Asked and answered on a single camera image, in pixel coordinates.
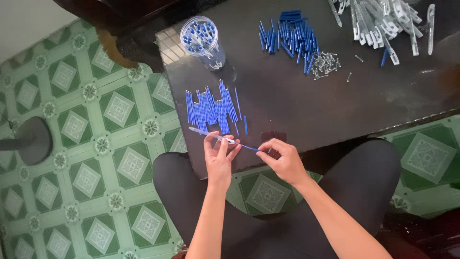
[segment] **forearm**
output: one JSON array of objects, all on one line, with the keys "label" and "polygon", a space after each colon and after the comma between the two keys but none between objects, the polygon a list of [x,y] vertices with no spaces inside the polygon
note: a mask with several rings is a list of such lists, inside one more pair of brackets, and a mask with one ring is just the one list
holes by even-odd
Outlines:
[{"label": "forearm", "polygon": [[222,189],[208,186],[186,259],[220,258],[225,194]]},{"label": "forearm", "polygon": [[340,259],[383,259],[389,253],[309,177],[294,185],[310,205]]}]

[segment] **metal spring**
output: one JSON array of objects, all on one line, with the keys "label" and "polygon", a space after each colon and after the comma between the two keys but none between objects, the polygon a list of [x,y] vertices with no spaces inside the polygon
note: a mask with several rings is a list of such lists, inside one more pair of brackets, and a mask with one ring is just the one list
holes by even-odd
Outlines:
[{"label": "metal spring", "polygon": [[358,55],[355,55],[355,57],[356,57],[357,59],[359,59],[359,61],[364,62],[364,60],[363,60],[362,58],[358,57]]}]

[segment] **dark table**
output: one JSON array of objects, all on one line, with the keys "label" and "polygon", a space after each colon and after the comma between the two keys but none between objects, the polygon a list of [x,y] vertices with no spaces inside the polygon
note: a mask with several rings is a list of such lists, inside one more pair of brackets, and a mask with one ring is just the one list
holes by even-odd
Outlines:
[{"label": "dark table", "polygon": [[[460,1],[420,1],[413,7],[423,19],[421,24],[425,24],[430,3],[436,4],[433,55],[427,54],[426,34],[418,39],[420,55],[414,57],[409,36],[402,33],[390,41],[400,65],[394,66],[388,58],[384,67],[380,67],[382,48],[374,50],[353,41],[350,9],[341,16],[343,27],[340,28],[327,0],[228,0],[201,12],[200,15],[209,17],[218,28],[227,56],[226,65],[212,73],[198,59],[184,56],[165,66],[197,175],[207,177],[203,137],[188,129],[193,125],[187,123],[184,93],[186,90],[194,93],[197,89],[203,92],[208,86],[211,93],[218,96],[219,79],[229,88],[233,100],[234,86],[237,88],[241,113],[247,116],[248,124],[248,135],[245,135],[244,122],[238,122],[237,138],[251,147],[261,144],[261,132],[282,131],[287,132],[288,143],[302,153],[456,112],[460,107],[458,81],[450,77],[455,73],[451,70],[452,64],[459,62],[460,41],[454,33],[460,25],[457,14]],[[302,14],[309,17],[308,23],[317,35],[320,49],[338,55],[342,65],[338,72],[315,81],[312,75],[306,76],[303,65],[296,65],[283,49],[275,55],[261,51],[259,22],[262,20],[268,29],[270,18],[276,20],[281,11],[294,9],[302,10]],[[183,10],[183,15],[196,15],[187,8]],[[176,23],[171,16],[165,14],[152,20],[151,26],[158,28],[159,23],[163,26],[170,23],[179,33],[186,20]],[[349,72],[352,76],[347,83]],[[231,134],[236,135],[234,125],[228,121]],[[216,124],[208,129],[219,130],[219,127]],[[233,163],[233,170],[242,171],[261,164],[254,151],[243,148]]]}]

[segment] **wall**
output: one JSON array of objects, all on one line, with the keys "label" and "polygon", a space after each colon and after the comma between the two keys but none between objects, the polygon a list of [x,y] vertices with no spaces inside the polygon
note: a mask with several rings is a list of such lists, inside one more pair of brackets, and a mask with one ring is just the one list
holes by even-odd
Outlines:
[{"label": "wall", "polygon": [[0,0],[0,64],[76,19],[52,0]]}]

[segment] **leg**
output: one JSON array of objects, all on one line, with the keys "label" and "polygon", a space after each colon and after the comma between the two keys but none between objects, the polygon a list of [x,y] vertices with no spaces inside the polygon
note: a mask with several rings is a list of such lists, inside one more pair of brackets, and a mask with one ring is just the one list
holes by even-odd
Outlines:
[{"label": "leg", "polygon": [[[187,153],[169,152],[153,162],[153,183],[174,226],[190,245],[207,189],[207,180],[195,176]],[[222,250],[225,246],[250,236],[263,224],[225,203]]]},{"label": "leg", "polygon": [[[400,175],[400,158],[391,143],[368,141],[343,157],[320,181],[321,188],[369,233],[375,235]],[[253,258],[336,258],[305,201],[276,220]]]}]

